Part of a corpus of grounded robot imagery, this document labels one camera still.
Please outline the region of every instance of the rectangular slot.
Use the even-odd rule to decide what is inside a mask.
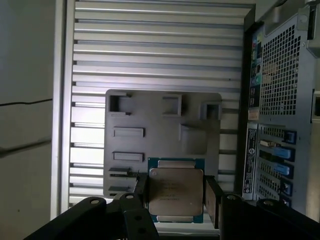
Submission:
[[[286,144],[296,144],[297,142],[297,132],[284,130],[283,142]]]
[[[118,152],[114,151],[113,160],[143,162],[144,154],[135,152]]]
[[[222,113],[221,102],[203,102],[200,106],[200,120],[220,120]]]
[[[168,94],[162,97],[162,116],[163,117],[180,117],[182,95]]]
[[[109,96],[109,112],[111,116],[129,116],[132,112],[130,96],[125,92],[113,92]]]
[[[140,137],[145,136],[145,129],[139,127],[114,127],[113,137]]]
[[[283,178],[280,179],[280,190],[282,193],[292,196],[293,188],[294,186],[291,182]]]
[[[320,97],[315,97],[315,103],[314,103],[314,115],[317,117],[320,117]]]
[[[111,175],[118,175],[126,177],[129,174],[130,168],[129,167],[111,167],[109,169],[110,176]]]

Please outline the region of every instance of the screw hole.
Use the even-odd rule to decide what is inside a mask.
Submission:
[[[139,228],[138,229],[138,233],[145,234],[146,233],[146,229],[145,228]]]
[[[91,204],[98,204],[100,201],[99,200],[92,200],[90,203]]]

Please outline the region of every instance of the gray metal frame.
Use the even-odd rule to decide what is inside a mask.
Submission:
[[[133,2],[119,1],[111,4],[117,9],[120,7],[127,10],[126,8],[133,7]],[[106,3],[98,2],[98,5],[105,8]],[[152,8],[145,9],[152,7],[152,2],[141,4],[141,8],[150,11],[149,14],[112,12],[110,20],[105,17],[108,14],[88,10],[91,4],[97,6],[94,0],[56,1],[52,219],[85,197],[103,196],[103,96],[109,89],[219,93],[222,98],[221,128],[224,132],[220,138],[223,148],[219,153],[221,174],[219,173],[218,179],[226,191],[234,189],[232,173],[236,165],[237,111],[240,100],[241,26],[243,17],[252,6],[252,0],[194,0],[193,3],[154,1],[154,5],[159,3],[167,7],[162,8],[162,14],[156,15],[159,24],[155,24],[153,29],[150,23],[144,22],[150,21],[150,17],[154,15]],[[171,4],[175,5],[175,11],[183,10],[184,14],[190,14],[186,18],[187,22],[181,17],[183,14],[177,14],[175,18],[170,13]],[[207,7],[214,11],[209,15],[201,15],[208,11]],[[166,14],[179,22],[177,27],[174,22],[166,22]],[[130,27],[132,22],[123,24],[129,26],[127,28],[117,24],[119,30],[124,30],[119,33],[109,23],[97,24],[91,21],[97,16],[107,23],[112,20],[139,22],[133,28]],[[88,25],[85,20],[91,21],[91,24]],[[142,29],[143,34],[132,33],[133,29],[141,29],[138,26],[140,24],[149,26]],[[110,46],[114,46],[114,49],[101,47],[103,45],[96,44],[96,41],[113,41]],[[136,52],[128,48],[127,42],[135,42],[132,49]],[[87,46],[93,46],[93,52],[89,53],[85,49]],[[201,231],[212,232],[210,219],[205,216],[204,222],[205,224],[196,227]],[[158,227],[191,231],[190,226],[183,224],[161,224]]]
[[[296,110],[294,115],[259,115],[259,138],[267,139],[270,141],[279,141],[277,137],[268,137],[261,135],[261,128],[263,126],[294,130],[297,131],[298,139],[296,145],[295,163],[294,164],[294,178],[293,178],[293,196],[292,207],[306,214],[307,201],[312,196],[307,194],[310,165],[310,135],[312,133],[311,112],[313,89],[315,87],[315,67],[316,59],[307,49],[307,36],[308,29],[298,29],[299,15],[296,14],[286,21],[279,28],[274,30],[268,36],[265,36],[263,43],[266,43],[280,33],[295,25],[294,37],[300,37],[300,54],[298,66],[298,82],[296,93]]]

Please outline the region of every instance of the perforated metal panel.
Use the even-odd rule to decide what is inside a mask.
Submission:
[[[292,208],[305,214],[306,202],[312,199],[307,186],[316,60],[307,49],[308,28],[298,26],[295,14],[268,35],[263,31],[255,198],[279,199],[284,195],[279,191],[284,178],[293,184],[292,196],[286,196]],[[285,131],[296,131],[296,144],[283,142]],[[274,154],[260,140],[295,150],[295,161],[284,161],[294,167],[293,179],[274,171],[274,162],[259,157],[260,150]]]
[[[295,115],[301,37],[296,26],[263,45],[261,115]]]
[[[284,137],[284,130],[280,129],[280,128],[276,128],[276,127],[261,126],[260,134],[283,138]]]

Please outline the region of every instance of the horizontal slats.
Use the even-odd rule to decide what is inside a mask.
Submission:
[[[220,134],[220,150],[237,150],[236,134]]]
[[[93,197],[93,196],[91,196],[91,195],[90,196],[89,195],[71,195],[69,198],[69,203],[77,204],[88,197]],[[111,198],[104,198],[104,199],[107,204],[109,204],[113,201],[113,199],[111,199]]]
[[[147,21],[164,23],[196,23],[196,24],[228,24],[242,25],[242,17],[212,17],[212,16],[192,16],[166,15],[166,14],[146,14],[146,13],[113,13],[109,12],[81,12],[75,13],[76,19],[84,20],[108,20],[108,21]]]
[[[126,54],[126,55],[146,55],[146,56],[168,56],[184,58],[222,58],[241,60],[241,50],[224,49],[198,49],[198,48],[174,48],[174,47],[143,47],[143,46],[108,46],[108,45],[89,45],[75,44],[74,51],[87,53],[107,53],[107,54]],[[99,61],[103,55],[95,55],[92,61]]]
[[[105,123],[105,109],[104,108],[90,108],[90,107],[72,107],[71,121],[73,123]]]
[[[103,128],[71,128],[71,142],[84,144],[104,144],[105,130]]]
[[[234,174],[219,174],[218,175],[218,182],[230,182],[233,183],[235,181],[235,175]]]
[[[232,59],[205,59],[182,58],[161,56],[129,56],[129,55],[104,55],[104,54],[78,54],[73,55],[74,61],[112,62],[112,63],[136,63],[136,64],[171,64],[190,66],[215,66],[240,68],[240,60]]]
[[[238,101],[222,101],[221,106],[223,109],[239,109]]]
[[[114,41],[114,42],[137,42],[159,44],[195,44],[241,47],[243,42],[240,38],[212,38],[196,36],[158,36],[141,34],[106,34],[106,33],[74,33],[75,40],[83,41]]]
[[[204,79],[183,79],[183,78],[158,78],[158,77],[130,77],[130,76],[101,76],[101,75],[73,75],[74,82],[86,83],[117,83],[117,84],[145,84],[156,85],[162,84],[164,86],[189,86],[199,87],[208,86],[215,88],[233,88],[239,89],[241,82],[237,80],[204,80]]]
[[[104,150],[97,148],[71,147],[70,162],[80,164],[104,164]]]
[[[214,93],[213,89],[210,89],[211,86],[201,86],[202,88],[198,87],[197,90],[199,93]],[[158,91],[174,91],[173,86],[164,86],[163,88],[158,87],[154,89],[148,85],[144,85],[144,88],[138,85],[126,86],[121,84],[111,84],[110,87],[94,87],[94,86],[73,86],[72,93],[74,94],[98,94],[98,95],[105,95],[106,92],[110,89],[131,89],[131,90],[158,90]],[[229,100],[229,101],[239,101],[240,100],[240,93],[229,93],[229,92],[220,92],[222,100]]]
[[[219,170],[235,171],[236,170],[236,155],[220,154],[219,155]]]
[[[103,188],[91,188],[91,187],[76,187],[69,188],[70,195],[86,195],[86,196],[103,196]]]
[[[74,103],[97,103],[105,104],[106,97],[104,96],[86,96],[86,95],[73,95],[72,102]]]
[[[115,33],[115,34],[146,34],[146,35],[169,35],[169,36],[190,36],[209,38],[230,38],[242,39],[242,29],[228,28],[206,28],[206,27],[176,27],[158,25],[119,25],[119,24],[95,24],[75,23],[76,32],[90,33]]]
[[[87,95],[74,95],[72,96],[72,102],[76,103],[76,104],[103,104],[101,106],[104,107],[105,102],[106,102],[106,98],[104,96],[87,96]],[[237,110],[239,109],[239,102],[238,101],[222,101],[222,108],[223,109],[234,109]]]
[[[220,120],[220,129],[222,130],[237,130],[238,129],[238,114],[223,113]]]
[[[73,66],[74,73],[85,74],[108,74],[108,75],[129,75],[129,76],[153,76],[169,78],[207,78],[207,79],[231,79],[240,80],[240,71],[205,71],[185,69],[157,69],[138,67],[112,67],[112,66]]]
[[[71,175],[91,175],[91,176],[103,176],[103,168],[84,168],[84,167],[71,167]]]
[[[104,11],[114,13],[144,13],[169,15],[200,15],[219,17],[245,17],[247,8],[187,6],[178,4],[76,2],[77,11]]]
[[[90,185],[103,185],[104,178],[103,176],[82,176],[82,175],[71,175],[70,176],[71,184],[90,184]]]
[[[85,0],[86,2],[96,2],[97,0]],[[172,0],[158,0],[158,3],[172,2]],[[182,2],[181,4],[190,4],[186,0],[175,0],[175,2]],[[256,3],[256,0],[192,0],[191,3],[205,3],[205,4],[246,4],[252,5]]]

